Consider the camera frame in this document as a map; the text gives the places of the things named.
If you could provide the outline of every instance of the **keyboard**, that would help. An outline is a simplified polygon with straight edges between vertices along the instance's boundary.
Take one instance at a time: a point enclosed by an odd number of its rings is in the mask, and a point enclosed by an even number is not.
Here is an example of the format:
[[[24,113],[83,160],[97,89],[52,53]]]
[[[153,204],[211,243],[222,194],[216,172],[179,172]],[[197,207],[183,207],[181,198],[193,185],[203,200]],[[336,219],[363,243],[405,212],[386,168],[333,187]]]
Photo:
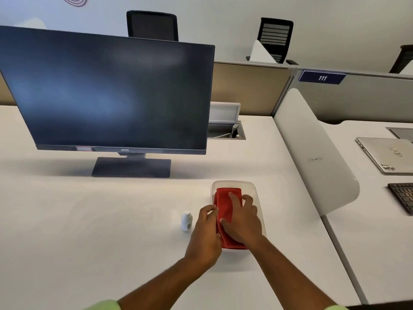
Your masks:
[[[413,215],[413,183],[393,183],[387,188],[397,198],[402,207],[410,215]]]

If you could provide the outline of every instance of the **forearm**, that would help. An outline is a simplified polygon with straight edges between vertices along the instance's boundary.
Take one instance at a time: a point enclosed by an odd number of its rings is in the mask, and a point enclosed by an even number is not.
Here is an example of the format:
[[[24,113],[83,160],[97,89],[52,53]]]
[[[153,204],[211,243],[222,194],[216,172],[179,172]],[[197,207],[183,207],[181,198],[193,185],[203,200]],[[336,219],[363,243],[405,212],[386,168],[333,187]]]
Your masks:
[[[196,263],[181,259],[118,303],[121,310],[168,310],[203,273],[204,270]]]
[[[248,247],[285,310],[324,310],[336,304],[265,237]]]

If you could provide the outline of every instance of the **microfiber cloth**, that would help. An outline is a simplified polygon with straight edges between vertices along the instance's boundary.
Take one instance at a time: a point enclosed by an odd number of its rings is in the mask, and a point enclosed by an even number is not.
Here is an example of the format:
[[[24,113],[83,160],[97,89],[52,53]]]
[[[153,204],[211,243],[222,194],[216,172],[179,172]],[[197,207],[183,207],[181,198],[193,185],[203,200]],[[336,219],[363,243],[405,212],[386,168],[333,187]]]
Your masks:
[[[242,193],[240,188],[217,188],[214,198],[214,204],[219,208],[216,226],[218,233],[221,235],[221,247],[226,249],[246,249],[243,243],[233,240],[224,230],[219,222],[220,218],[226,219],[229,223],[232,221],[232,201],[228,193],[232,192],[242,205]]]

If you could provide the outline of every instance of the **desk number sign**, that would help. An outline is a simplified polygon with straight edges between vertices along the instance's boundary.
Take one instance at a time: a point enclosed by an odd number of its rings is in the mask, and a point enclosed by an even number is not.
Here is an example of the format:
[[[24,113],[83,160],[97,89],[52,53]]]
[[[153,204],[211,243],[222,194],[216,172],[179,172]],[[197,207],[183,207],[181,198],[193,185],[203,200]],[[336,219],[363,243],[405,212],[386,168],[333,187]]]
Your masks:
[[[339,85],[343,81],[344,77],[346,77],[345,73],[303,71],[298,81]]]

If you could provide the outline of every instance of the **monitor stand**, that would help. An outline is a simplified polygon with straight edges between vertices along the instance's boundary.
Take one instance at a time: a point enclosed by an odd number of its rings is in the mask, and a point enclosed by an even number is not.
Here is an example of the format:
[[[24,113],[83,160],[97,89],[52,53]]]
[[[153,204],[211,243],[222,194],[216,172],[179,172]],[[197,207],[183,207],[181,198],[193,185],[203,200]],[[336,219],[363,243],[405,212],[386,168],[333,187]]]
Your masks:
[[[171,174],[171,160],[146,159],[145,153],[119,154],[126,157],[98,157],[92,176],[168,178]]]

